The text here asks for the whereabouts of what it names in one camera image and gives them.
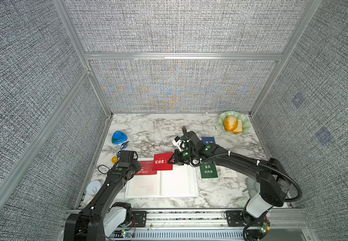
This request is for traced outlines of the blue card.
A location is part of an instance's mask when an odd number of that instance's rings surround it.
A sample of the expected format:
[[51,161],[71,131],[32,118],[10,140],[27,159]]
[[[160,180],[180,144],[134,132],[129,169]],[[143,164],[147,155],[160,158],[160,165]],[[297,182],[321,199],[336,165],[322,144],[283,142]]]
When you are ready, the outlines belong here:
[[215,138],[214,137],[202,137],[202,142],[204,145],[207,145],[207,144],[215,144]]

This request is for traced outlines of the bread piece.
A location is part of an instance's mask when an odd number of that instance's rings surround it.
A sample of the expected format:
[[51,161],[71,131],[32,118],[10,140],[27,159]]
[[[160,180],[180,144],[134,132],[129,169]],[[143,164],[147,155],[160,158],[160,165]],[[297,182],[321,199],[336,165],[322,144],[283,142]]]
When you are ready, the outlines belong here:
[[243,132],[243,122],[235,116],[227,116],[225,118],[224,127],[226,131],[234,134]]

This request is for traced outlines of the green glass plate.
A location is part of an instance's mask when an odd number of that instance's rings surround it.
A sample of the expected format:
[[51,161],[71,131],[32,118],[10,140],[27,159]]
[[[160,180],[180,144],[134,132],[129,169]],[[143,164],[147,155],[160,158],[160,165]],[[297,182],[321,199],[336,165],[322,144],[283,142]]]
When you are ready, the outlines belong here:
[[222,126],[223,129],[225,130],[225,127],[224,127],[225,118],[227,116],[230,116],[230,115],[231,116],[235,116],[236,118],[242,120],[242,122],[243,122],[243,132],[242,132],[242,134],[247,134],[249,132],[250,127],[251,127],[251,122],[249,121],[249,118],[246,115],[244,115],[243,113],[236,112],[236,111],[226,111],[226,112],[220,114],[220,118],[219,118],[218,124],[220,126]]

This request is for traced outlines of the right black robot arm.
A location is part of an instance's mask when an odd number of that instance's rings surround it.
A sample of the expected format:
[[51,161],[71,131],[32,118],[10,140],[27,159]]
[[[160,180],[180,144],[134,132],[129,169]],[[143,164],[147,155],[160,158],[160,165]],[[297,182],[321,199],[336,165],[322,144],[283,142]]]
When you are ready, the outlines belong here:
[[260,184],[260,190],[244,208],[244,214],[259,218],[273,207],[302,198],[302,190],[284,170],[281,163],[272,158],[260,160],[237,154],[216,144],[199,144],[185,150],[175,150],[168,160],[172,165],[213,164],[244,174]]

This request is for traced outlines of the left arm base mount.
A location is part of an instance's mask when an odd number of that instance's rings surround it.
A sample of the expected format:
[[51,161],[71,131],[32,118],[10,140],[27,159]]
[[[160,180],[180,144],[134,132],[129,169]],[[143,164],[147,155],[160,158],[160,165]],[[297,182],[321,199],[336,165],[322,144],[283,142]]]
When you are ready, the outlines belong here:
[[147,220],[146,211],[134,211],[130,203],[116,202],[104,219],[105,230],[116,228],[144,228]]

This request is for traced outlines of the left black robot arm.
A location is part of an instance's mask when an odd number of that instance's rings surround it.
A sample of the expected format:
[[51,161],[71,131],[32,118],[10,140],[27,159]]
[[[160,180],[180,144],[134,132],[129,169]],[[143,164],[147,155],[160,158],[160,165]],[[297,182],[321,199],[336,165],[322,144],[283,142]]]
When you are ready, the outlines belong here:
[[133,223],[131,204],[113,203],[116,195],[141,169],[136,151],[119,151],[117,163],[95,197],[79,213],[69,215],[65,223],[65,241],[109,241],[120,226]]

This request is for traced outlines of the yellow spoon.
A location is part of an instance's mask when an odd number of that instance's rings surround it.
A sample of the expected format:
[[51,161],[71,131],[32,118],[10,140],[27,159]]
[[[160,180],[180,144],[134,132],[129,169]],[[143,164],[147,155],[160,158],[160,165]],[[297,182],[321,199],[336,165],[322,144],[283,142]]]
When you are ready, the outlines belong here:
[[113,164],[117,163],[118,162],[118,157],[117,156],[112,157],[111,161],[112,161]]

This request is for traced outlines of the blue lidded cup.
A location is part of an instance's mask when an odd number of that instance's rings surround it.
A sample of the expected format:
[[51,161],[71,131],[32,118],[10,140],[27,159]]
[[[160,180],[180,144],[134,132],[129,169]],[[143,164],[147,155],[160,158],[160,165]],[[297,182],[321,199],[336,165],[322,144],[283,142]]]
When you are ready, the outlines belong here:
[[128,141],[128,136],[122,131],[116,131],[111,138],[112,144],[114,144],[117,147],[119,144],[125,141]]

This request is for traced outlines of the white card grey print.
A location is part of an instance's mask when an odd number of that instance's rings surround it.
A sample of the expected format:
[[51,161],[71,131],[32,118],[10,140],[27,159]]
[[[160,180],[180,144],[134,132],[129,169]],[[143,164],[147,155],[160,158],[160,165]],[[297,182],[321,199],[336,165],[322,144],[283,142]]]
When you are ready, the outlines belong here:
[[221,174],[222,174],[223,178],[237,178],[238,177],[237,172],[232,170],[232,169],[229,169],[226,167],[220,167],[220,169],[221,169]]

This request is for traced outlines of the dark red card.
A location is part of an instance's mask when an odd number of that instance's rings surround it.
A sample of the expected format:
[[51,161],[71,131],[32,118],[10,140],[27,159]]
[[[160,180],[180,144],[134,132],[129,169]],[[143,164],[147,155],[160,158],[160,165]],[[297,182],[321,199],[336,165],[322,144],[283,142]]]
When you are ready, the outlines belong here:
[[136,175],[156,175],[157,171],[153,170],[154,161],[140,161],[142,169]]

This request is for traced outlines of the green card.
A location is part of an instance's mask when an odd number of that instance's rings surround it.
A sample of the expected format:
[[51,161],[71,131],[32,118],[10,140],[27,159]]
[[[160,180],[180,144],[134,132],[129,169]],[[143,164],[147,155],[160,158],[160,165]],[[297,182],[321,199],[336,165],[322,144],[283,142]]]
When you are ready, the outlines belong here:
[[200,166],[200,173],[202,179],[218,178],[217,168],[214,164],[202,164]]

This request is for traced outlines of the white photo album book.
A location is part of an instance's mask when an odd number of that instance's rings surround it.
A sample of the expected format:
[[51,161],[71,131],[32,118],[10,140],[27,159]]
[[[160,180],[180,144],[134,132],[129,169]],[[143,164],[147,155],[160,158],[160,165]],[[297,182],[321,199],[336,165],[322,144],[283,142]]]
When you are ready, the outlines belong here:
[[[140,161],[153,161],[142,158]],[[125,198],[198,197],[195,168],[173,166],[171,171],[158,171],[156,175],[135,175],[126,184]]]

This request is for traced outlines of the green folded cloth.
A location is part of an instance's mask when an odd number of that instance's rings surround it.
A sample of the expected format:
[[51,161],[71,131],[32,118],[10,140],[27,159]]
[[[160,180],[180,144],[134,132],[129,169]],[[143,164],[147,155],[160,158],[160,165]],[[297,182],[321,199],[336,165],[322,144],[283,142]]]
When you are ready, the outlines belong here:
[[246,178],[247,192],[250,198],[253,198],[257,193],[260,192],[260,183],[252,178]]

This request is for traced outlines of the large red card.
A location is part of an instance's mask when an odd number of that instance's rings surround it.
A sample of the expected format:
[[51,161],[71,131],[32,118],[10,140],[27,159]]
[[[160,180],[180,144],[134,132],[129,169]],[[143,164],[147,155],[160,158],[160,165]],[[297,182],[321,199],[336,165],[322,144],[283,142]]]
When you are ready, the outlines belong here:
[[172,157],[173,152],[170,153],[162,153],[155,154],[153,157],[153,171],[171,171],[173,169],[173,165],[168,161]]

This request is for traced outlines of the aluminium front rail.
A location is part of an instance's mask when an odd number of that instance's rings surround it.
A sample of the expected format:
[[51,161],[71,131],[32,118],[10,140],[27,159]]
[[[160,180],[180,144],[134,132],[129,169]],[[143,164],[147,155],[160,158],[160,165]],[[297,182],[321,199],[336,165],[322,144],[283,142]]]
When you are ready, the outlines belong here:
[[[225,211],[239,209],[135,209],[146,211],[144,228],[117,228],[110,241],[242,241],[241,227],[229,227]],[[275,208],[267,214],[270,231],[265,241],[317,241],[303,209]]]

